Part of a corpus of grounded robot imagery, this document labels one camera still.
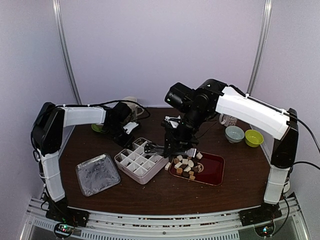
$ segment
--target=maroon serving tray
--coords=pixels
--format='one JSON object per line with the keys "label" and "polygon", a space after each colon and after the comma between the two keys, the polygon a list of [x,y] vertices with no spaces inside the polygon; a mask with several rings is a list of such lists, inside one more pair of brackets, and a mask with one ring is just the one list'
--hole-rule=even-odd
{"label": "maroon serving tray", "polygon": [[198,163],[199,172],[194,174],[195,180],[177,175],[175,164],[172,160],[169,172],[171,175],[182,178],[188,181],[194,181],[202,184],[208,184],[212,186],[219,186],[222,184],[225,171],[225,160],[222,156],[213,155],[205,152],[201,152],[202,158]]}

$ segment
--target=mug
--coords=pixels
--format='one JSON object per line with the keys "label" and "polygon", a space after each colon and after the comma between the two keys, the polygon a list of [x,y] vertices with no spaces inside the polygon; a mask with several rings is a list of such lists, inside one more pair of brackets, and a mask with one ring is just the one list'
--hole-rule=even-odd
{"label": "mug", "polygon": [[220,114],[220,117],[219,117],[219,122],[222,125],[225,125],[226,127],[235,126],[237,124],[237,120],[238,119],[236,119],[233,116],[224,115],[224,114]]}
{"label": "mug", "polygon": [[125,97],[125,98],[122,99],[122,100],[132,101],[132,102],[125,102],[125,101],[124,101],[124,103],[127,104],[127,106],[131,109],[131,112],[132,112],[131,117],[129,116],[130,118],[129,118],[129,119],[126,119],[125,122],[135,121],[135,120],[138,119],[138,116],[140,116],[141,114],[144,113],[145,110],[144,110],[143,108],[141,108],[140,106],[138,106],[137,104],[135,104],[135,103],[138,102],[138,99],[137,99],[136,97],[134,97],[134,96],[127,96],[127,97]]}

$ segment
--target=dark brown tabletop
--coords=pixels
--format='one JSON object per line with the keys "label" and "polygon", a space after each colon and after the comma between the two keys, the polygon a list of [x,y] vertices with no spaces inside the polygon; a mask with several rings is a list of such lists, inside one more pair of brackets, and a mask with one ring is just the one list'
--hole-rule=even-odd
{"label": "dark brown tabletop", "polygon": [[[173,108],[149,108],[151,117],[141,121],[142,128],[134,132],[159,145],[165,131],[160,126],[165,116],[177,116]],[[213,123],[202,124],[197,136]],[[238,121],[244,131],[249,125]],[[90,125],[77,126],[60,158],[63,187],[69,206],[121,214],[172,215],[211,213],[258,206],[263,202],[269,164],[260,147],[251,148],[244,141],[231,144],[225,137],[225,127],[215,124],[199,139],[201,152],[222,156],[225,160],[220,186],[192,182],[169,174],[162,169],[146,185],[140,185],[119,170],[121,182],[95,195],[81,193],[76,166],[107,153],[112,158],[122,148],[104,134],[94,132]]]}

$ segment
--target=lime green bowl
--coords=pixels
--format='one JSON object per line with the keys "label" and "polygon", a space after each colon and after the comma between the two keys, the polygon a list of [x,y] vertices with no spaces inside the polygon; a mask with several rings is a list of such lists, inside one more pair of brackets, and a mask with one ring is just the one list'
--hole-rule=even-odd
{"label": "lime green bowl", "polygon": [[245,132],[244,141],[248,146],[256,148],[264,142],[264,136],[256,130],[249,129]]}

